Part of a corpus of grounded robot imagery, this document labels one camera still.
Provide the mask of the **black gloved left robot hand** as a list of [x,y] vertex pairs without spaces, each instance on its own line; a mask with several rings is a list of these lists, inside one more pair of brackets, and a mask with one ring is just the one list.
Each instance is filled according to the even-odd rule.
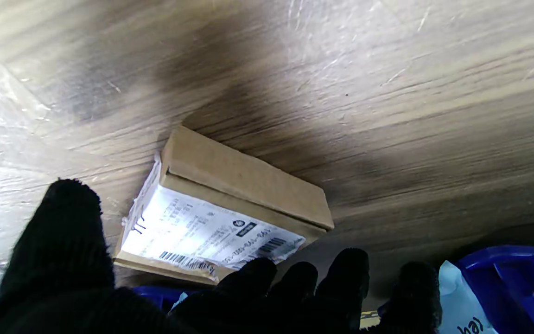
[[58,179],[17,241],[0,282],[0,334],[436,334],[442,320],[436,270],[400,270],[378,325],[360,328],[369,257],[345,249],[318,283],[313,264],[255,259],[165,312],[115,285],[98,195]]

